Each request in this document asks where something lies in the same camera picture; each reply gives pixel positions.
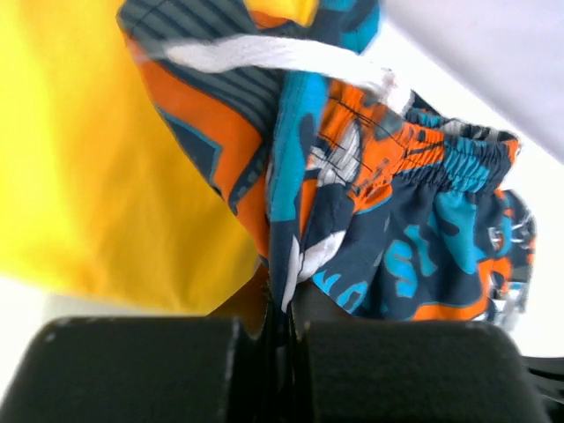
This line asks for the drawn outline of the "patterned blue orange shorts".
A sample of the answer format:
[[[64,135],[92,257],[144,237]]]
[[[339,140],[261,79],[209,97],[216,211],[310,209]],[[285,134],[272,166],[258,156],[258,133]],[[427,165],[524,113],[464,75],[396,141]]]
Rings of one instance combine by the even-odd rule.
[[[441,115],[367,54],[376,1],[127,1],[152,103],[244,225],[286,311],[311,282],[350,315],[525,310],[536,231],[501,183],[515,135]]]

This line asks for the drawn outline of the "yellow shorts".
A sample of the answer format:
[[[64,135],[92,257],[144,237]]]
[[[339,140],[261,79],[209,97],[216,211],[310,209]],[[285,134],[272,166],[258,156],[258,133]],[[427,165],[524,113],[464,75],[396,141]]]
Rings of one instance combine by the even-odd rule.
[[[4,1],[1,272],[57,293],[206,314],[268,273],[249,235],[161,120],[187,106],[207,135],[264,127],[278,81],[236,70],[198,91],[140,63],[142,41],[310,26],[315,1]]]

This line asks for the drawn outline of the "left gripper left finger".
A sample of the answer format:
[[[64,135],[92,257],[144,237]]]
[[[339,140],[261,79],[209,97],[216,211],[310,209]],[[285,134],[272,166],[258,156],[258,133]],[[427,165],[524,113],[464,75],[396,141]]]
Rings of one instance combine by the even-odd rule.
[[[1,419],[268,422],[266,309],[260,277],[205,317],[46,294],[40,327],[1,396]]]

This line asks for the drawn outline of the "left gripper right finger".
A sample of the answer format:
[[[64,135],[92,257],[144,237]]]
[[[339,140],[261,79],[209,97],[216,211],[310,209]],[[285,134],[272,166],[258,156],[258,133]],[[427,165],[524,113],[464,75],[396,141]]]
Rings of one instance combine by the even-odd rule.
[[[312,284],[289,308],[296,422],[546,422],[515,344],[482,322],[364,320]]]

